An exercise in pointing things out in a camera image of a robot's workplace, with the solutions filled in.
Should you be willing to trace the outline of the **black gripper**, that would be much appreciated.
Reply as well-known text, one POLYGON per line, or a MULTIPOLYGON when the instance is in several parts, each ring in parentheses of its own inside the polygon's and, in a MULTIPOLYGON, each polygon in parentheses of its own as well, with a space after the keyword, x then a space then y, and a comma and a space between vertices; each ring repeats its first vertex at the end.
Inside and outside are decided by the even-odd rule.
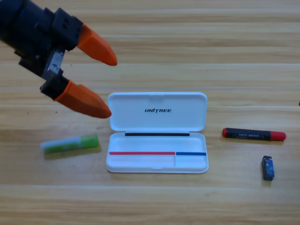
POLYGON ((114 51, 95 31, 61 8, 53 13, 31 0, 23 0, 14 21, 14 35, 18 39, 19 64, 47 80, 40 87, 43 94, 78 113, 101 119, 111 116, 111 110, 98 94, 62 76, 62 59, 51 64, 58 42, 67 51, 78 47, 91 58, 116 66, 114 51))

